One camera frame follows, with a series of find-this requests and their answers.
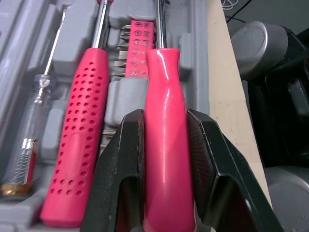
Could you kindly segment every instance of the brass tip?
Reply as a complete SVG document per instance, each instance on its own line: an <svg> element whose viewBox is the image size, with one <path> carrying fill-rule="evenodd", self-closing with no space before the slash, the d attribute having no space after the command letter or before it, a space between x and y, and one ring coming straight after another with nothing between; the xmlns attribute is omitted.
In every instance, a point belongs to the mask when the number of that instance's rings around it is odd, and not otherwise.
<svg viewBox="0 0 309 232"><path fill-rule="evenodd" d="M22 196L26 195L31 188L31 184L14 185L3 184L1 186L1 192L4 196Z"/></svg>

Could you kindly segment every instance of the gray plastic tool case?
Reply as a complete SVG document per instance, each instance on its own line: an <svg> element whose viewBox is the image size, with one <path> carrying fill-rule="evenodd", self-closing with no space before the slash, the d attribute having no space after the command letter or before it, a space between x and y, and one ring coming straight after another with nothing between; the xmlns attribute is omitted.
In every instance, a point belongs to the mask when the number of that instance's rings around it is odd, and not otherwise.
<svg viewBox="0 0 309 232"><path fill-rule="evenodd" d="M98 12L96 0L0 0L0 180L2 179L33 77L43 72L58 29L67 14L53 57L56 96L49 112L29 195L0 199L0 232L65 232L39 220L54 172L70 86L84 51L90 46ZM110 73L118 57L121 27L132 19L155 21L153 0L114 0L107 51ZM166 6L168 46L181 52L179 73L188 108L209 112L205 0L170 0ZM104 128L117 128L125 114L143 108L148 80L111 76Z"/></svg>

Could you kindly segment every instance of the metal shaft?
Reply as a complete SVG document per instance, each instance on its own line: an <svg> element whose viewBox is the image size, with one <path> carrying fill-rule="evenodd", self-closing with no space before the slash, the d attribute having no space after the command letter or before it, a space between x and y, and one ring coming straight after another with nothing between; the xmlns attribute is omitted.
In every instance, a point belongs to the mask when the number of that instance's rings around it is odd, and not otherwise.
<svg viewBox="0 0 309 232"><path fill-rule="evenodd" d="M49 54L49 58L48 58L47 65L46 65L46 68L45 68L45 71L44 71L44 75L48 75L50 68L52 66L53 55L54 55L55 48L56 48L56 45L57 45L57 41L58 41L58 38L59 38L59 35L60 35L60 32L61 32L61 28L62 28L62 25L63 25L63 22L64 22L64 18L66 16L66 12L67 12L67 8L65 7L63 9L63 12L62 12L62 18L61 18L60 26L57 30L57 34L56 34L56 37L55 37L55 40L54 40L52 51Z"/></svg>
<svg viewBox="0 0 309 232"><path fill-rule="evenodd" d="M108 12L110 6L111 2L109 0L102 0L100 3L95 33L92 41L92 47L94 48L104 48L106 43L107 31L109 28Z"/></svg>
<svg viewBox="0 0 309 232"><path fill-rule="evenodd" d="M165 28L165 13L164 0L155 0L156 10L156 47L166 48L166 28Z"/></svg>

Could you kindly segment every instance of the pink screwdriver handle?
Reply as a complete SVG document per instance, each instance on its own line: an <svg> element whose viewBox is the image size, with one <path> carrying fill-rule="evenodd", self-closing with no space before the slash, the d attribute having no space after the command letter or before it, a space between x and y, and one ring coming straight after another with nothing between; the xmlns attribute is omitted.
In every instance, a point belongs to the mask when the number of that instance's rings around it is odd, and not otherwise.
<svg viewBox="0 0 309 232"><path fill-rule="evenodd" d="M79 227L93 179L108 91L108 54L86 50L73 79L55 172L41 212L54 227Z"/></svg>
<svg viewBox="0 0 309 232"><path fill-rule="evenodd" d="M178 77L179 51L146 53L146 232L193 232L194 195L185 100Z"/></svg>

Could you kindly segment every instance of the black cable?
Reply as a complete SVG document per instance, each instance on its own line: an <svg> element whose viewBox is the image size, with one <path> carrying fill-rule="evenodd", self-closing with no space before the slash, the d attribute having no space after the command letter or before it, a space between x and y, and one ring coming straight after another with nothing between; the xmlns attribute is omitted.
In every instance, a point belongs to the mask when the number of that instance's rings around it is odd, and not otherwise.
<svg viewBox="0 0 309 232"><path fill-rule="evenodd" d="M238 11L236 11L228 20L226 23L231 21L232 18L234 18L235 15L237 15L243 8L245 8L252 0L248 0L246 4L244 4Z"/></svg>
<svg viewBox="0 0 309 232"><path fill-rule="evenodd" d="M234 20L237 20L237 21L239 21L239 22L242 22L242 23L246 23L245 21L243 21L243 20L241 20L241 19L239 19L239 18L233 18Z"/></svg>

